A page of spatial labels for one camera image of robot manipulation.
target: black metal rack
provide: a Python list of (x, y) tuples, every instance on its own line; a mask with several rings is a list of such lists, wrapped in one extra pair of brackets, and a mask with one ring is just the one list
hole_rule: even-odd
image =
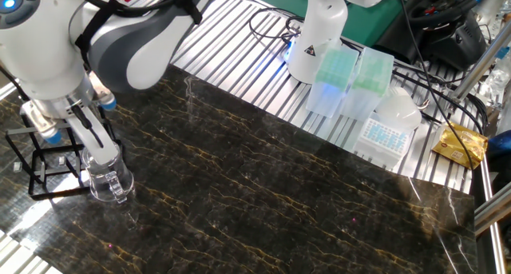
[[(102, 119), (103, 126), (105, 127), (106, 131), (109, 133), (112, 140), (121, 145), (121, 142), (115, 138), (115, 134), (113, 133), (113, 129), (110, 122), (108, 121), (108, 119), (106, 119), (105, 111), (101, 107), (98, 107), (98, 110)], [(18, 159), (20, 160), (22, 164), (22, 169), (30, 176), (28, 191), (30, 197), (35, 201), (41, 201), (57, 197), (70, 197), (84, 193), (89, 193), (90, 187), (85, 186), (81, 180), (81, 171), (85, 170), (85, 167), (81, 163), (80, 152), (84, 149), (84, 145), (77, 143), (75, 136), (73, 134), (73, 130), (70, 128), (69, 124), (61, 123), (60, 125), (57, 125), (57, 128), (60, 131), (67, 132), (71, 145), (42, 148), (41, 145), (38, 143), (38, 139), (36, 138), (35, 135), (35, 133), (37, 133), (37, 130), (30, 125), (29, 120), (25, 114), (21, 114), (21, 116), (25, 128), (7, 130), (6, 140), (7, 143), (9, 143), (9, 146), (12, 148), (12, 150), (16, 153)], [(18, 149), (18, 147), (16, 146), (12, 139), (12, 136), (19, 135), (29, 135), (30, 140), (34, 144), (34, 151), (32, 152), (32, 161), (30, 164), (23, 157), (22, 153), (20, 152), (20, 150)], [(74, 164), (72, 164), (69, 161), (68, 157), (65, 155), (66, 153), (75, 154)], [(57, 168), (53, 169), (49, 168), (46, 158), (50, 154), (62, 154), (59, 157), (59, 166)], [(58, 192), (50, 192), (47, 189), (46, 182), (48, 180), (48, 177), (65, 175), (68, 173), (72, 173), (77, 178), (79, 187), (75, 189), (69, 189)], [(41, 186), (42, 193), (39, 194), (34, 193), (36, 182), (37, 185)]]

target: black strap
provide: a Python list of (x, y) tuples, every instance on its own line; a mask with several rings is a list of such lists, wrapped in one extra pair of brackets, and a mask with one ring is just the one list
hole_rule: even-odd
[(195, 3), (193, 3), (193, 0), (176, 0), (175, 4), (177, 7), (186, 11), (186, 13), (192, 17), (195, 24), (200, 24), (200, 22), (202, 22), (202, 13)]
[(190, 14), (195, 24), (200, 24), (200, 22), (202, 22), (202, 13), (195, 3), (193, 3), (193, 0), (177, 0), (176, 5)]
[(119, 8), (119, 2), (116, 0), (110, 0), (105, 6), (99, 9), (94, 15), (93, 19), (90, 20), (83, 33), (75, 41), (75, 45), (81, 51), (81, 58), (87, 67), (89, 67), (89, 59), (87, 53), (90, 48), (90, 40), (94, 34), (109, 20), (112, 14)]

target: marble countertop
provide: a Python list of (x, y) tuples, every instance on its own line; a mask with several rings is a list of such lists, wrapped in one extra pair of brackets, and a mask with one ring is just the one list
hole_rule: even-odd
[[(2, 141), (0, 229), (64, 273), (476, 272), (472, 197), (379, 169), (177, 68), (165, 77), (108, 114), (135, 199), (34, 202)], [(19, 105), (0, 101), (2, 129), (19, 127)]]

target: robotic arm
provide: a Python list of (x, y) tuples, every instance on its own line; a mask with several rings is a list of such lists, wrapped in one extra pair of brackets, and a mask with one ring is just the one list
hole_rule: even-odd
[[(203, 11), (211, 0), (193, 0)], [(177, 5), (137, 18), (113, 15), (92, 36), (87, 53), (101, 83), (92, 83), (74, 45), (98, 8), (83, 0), (0, 0), (0, 60), (20, 79), (30, 101), (22, 107), (50, 143), (67, 120), (100, 165), (118, 150), (91, 106), (115, 106), (110, 90), (155, 85), (194, 19)]]
[[(356, 5), (371, 7), (381, 0), (347, 0)], [(341, 38), (348, 18), (344, 0), (308, 0), (307, 15), (302, 33), (291, 46), (287, 68), (301, 82), (312, 84), (321, 66), (321, 54), (330, 41)]]

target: gold foil bag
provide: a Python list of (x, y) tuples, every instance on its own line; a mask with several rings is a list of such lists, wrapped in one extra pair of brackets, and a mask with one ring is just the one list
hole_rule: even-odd
[[(451, 125), (456, 130), (467, 150), (469, 150), (473, 167), (477, 168), (481, 164), (488, 148), (488, 138), (453, 122), (451, 122)], [(432, 149), (434, 152), (470, 169), (469, 158), (466, 156), (460, 141), (448, 125), (443, 125), (438, 130), (436, 138), (438, 143)]]

